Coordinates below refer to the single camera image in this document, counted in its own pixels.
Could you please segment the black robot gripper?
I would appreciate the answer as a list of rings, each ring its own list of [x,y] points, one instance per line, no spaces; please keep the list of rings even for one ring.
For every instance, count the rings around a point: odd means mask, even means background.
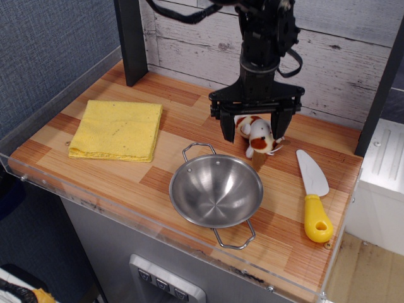
[[[236,115],[271,114],[274,139],[279,139],[301,108],[305,89],[275,81],[275,72],[253,73],[241,67],[235,83],[209,94],[211,116],[220,119],[224,140],[233,143]]]

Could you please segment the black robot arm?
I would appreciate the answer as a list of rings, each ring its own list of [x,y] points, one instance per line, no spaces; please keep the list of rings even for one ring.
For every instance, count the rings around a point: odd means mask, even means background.
[[[301,86],[275,81],[275,74],[289,78],[301,71],[280,71],[285,55],[303,63],[292,50],[300,32],[294,2],[236,1],[234,6],[242,34],[240,73],[234,84],[210,93],[211,116],[220,121],[224,139],[232,142],[236,116],[269,113],[273,137],[281,138],[292,116],[300,111],[300,98],[305,93]]]

